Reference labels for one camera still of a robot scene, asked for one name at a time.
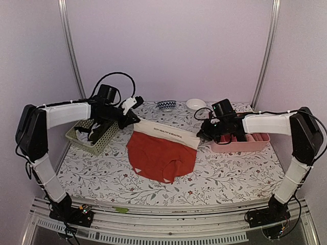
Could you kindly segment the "red cloth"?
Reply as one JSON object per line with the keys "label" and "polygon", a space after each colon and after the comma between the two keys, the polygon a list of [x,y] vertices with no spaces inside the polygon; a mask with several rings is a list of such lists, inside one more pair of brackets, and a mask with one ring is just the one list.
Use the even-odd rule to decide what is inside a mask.
{"label": "red cloth", "polygon": [[162,183],[193,172],[200,138],[195,133],[142,119],[127,143],[136,174]]}

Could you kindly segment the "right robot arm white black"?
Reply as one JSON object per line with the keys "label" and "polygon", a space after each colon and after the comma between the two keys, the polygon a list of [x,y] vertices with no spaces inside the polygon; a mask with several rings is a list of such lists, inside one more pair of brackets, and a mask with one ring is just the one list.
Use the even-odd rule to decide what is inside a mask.
{"label": "right robot arm white black", "polygon": [[245,140],[246,134],[268,133],[292,138],[291,163],[281,185],[268,202],[264,218],[276,222],[284,214],[287,203],[305,182],[314,163],[322,157],[326,127],[308,107],[285,112],[236,112],[228,99],[212,105],[208,118],[202,119],[197,136],[219,144],[222,136]]}

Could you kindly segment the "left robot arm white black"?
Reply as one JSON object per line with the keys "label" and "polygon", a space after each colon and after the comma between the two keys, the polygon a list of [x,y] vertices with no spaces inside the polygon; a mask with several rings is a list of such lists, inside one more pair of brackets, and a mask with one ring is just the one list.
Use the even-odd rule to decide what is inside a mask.
{"label": "left robot arm white black", "polygon": [[69,194],[64,190],[53,169],[49,158],[48,130],[60,125],[80,120],[99,119],[113,121],[120,129],[138,123],[140,119],[133,112],[144,99],[137,96],[136,84],[132,82],[132,95],[127,99],[115,100],[120,91],[115,87],[103,84],[109,76],[127,73],[115,71],[104,75],[96,83],[91,96],[86,99],[43,104],[26,105],[22,111],[15,134],[17,156],[26,160],[25,170],[29,178],[35,178],[44,191],[56,213],[66,222],[76,217]]}

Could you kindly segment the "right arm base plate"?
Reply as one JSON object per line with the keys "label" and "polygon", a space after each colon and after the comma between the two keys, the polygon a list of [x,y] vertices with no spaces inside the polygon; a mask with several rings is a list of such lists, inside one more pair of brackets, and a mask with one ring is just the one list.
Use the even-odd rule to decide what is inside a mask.
{"label": "right arm base plate", "polygon": [[270,212],[269,208],[250,209],[244,215],[244,220],[251,228],[288,221],[291,215],[288,210],[280,214]]}

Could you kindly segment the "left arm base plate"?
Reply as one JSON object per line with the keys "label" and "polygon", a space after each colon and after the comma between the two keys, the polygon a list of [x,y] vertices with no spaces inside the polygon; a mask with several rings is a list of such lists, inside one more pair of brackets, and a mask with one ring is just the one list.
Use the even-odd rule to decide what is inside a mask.
{"label": "left arm base plate", "polygon": [[93,211],[87,211],[84,208],[80,209],[71,206],[55,206],[52,207],[49,217],[51,219],[66,222],[71,225],[90,228],[94,214],[95,213]]}

